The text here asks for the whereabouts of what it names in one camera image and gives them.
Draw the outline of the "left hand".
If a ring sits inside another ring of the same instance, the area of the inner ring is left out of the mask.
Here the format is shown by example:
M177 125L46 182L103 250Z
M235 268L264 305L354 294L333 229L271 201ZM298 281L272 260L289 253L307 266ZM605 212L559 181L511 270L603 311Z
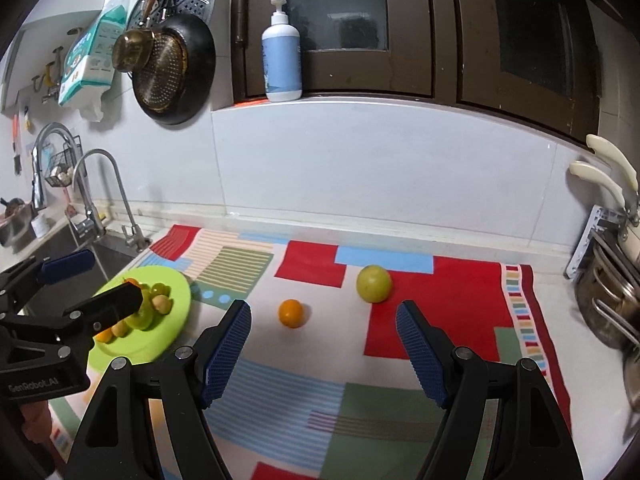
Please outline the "left hand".
M39 401L20 406L24 418L23 434L35 444L45 444L50 439L52 417L49 403Z

